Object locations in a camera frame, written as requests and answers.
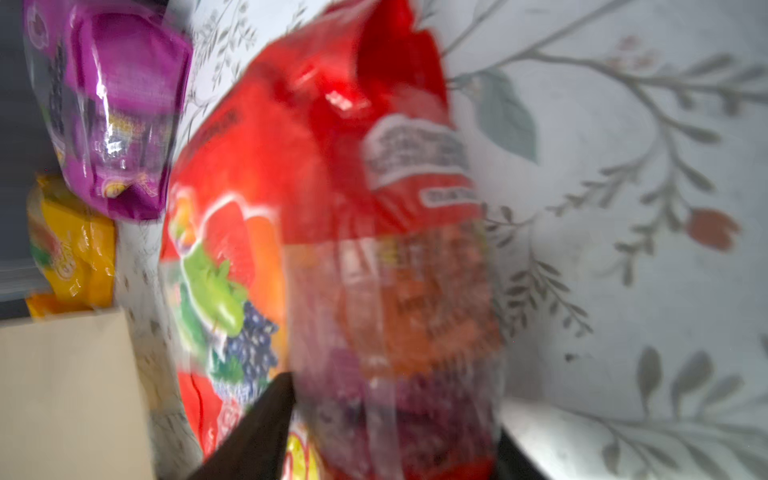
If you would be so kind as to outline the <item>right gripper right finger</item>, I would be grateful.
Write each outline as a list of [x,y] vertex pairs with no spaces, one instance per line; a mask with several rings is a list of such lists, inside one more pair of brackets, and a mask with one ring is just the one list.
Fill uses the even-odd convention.
[[495,480],[546,480],[505,430],[497,445]]

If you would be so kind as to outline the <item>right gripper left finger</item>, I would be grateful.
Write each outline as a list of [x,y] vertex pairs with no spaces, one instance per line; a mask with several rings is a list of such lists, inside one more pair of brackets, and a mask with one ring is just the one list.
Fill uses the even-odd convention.
[[279,479],[295,402],[292,375],[279,374],[224,443],[189,479]]

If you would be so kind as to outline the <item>yellow gummy bag front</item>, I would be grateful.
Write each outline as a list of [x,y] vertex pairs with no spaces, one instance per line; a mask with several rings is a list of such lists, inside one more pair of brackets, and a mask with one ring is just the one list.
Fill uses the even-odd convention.
[[26,298],[30,316],[108,309],[114,302],[116,227],[60,176],[40,174],[27,199],[32,258],[48,293]]

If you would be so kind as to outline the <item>magenta snack bag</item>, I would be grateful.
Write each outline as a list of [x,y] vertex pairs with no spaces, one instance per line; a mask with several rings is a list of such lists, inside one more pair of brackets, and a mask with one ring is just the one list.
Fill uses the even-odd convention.
[[150,1],[26,1],[33,92],[69,189],[122,221],[160,217],[193,47]]

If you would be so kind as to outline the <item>red gummy snack bag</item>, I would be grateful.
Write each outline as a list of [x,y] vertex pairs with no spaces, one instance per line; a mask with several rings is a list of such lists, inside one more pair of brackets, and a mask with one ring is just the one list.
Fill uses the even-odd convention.
[[494,475],[483,212],[408,2],[334,2],[252,60],[173,167],[159,266],[203,463],[288,372],[279,479]]

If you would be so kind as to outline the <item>brown kraft pouch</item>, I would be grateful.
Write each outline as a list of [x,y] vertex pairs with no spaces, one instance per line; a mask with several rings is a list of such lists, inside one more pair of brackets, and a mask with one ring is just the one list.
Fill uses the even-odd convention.
[[152,479],[148,423],[122,310],[2,322],[2,478]]

